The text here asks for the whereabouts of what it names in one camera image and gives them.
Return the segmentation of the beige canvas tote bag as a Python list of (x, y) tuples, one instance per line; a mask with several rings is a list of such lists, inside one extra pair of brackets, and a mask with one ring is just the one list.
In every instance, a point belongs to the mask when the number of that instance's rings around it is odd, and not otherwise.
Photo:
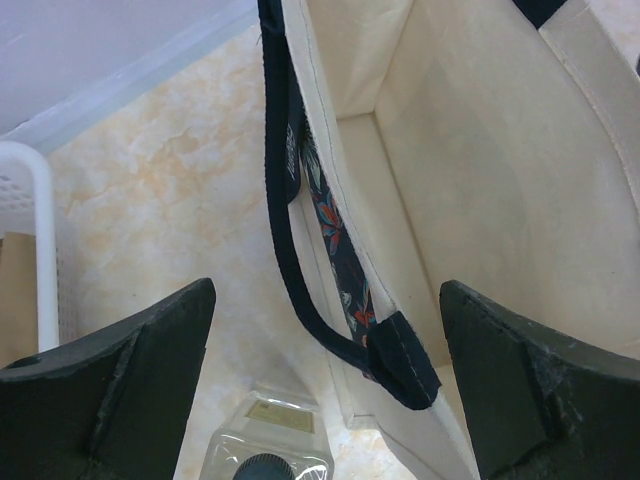
[(639, 362), (639, 5), (258, 10), (275, 254), (345, 423), (419, 479), (483, 479), (444, 283)]

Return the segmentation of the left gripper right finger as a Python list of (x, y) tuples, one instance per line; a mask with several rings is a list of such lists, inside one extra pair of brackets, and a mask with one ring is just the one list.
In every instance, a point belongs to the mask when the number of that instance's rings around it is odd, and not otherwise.
[(483, 479), (636, 479), (639, 362), (458, 281), (440, 310)]

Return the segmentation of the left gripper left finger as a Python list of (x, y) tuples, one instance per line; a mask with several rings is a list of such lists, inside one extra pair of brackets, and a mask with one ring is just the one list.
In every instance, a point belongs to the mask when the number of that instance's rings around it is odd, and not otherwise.
[(1, 370), (4, 479), (170, 479), (206, 352), (209, 278)]

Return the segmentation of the clear bottle dark cap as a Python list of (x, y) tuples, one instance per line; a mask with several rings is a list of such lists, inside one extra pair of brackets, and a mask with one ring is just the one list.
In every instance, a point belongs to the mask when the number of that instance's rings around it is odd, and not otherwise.
[(331, 479), (319, 405), (307, 394), (252, 390), (213, 433), (202, 479)]

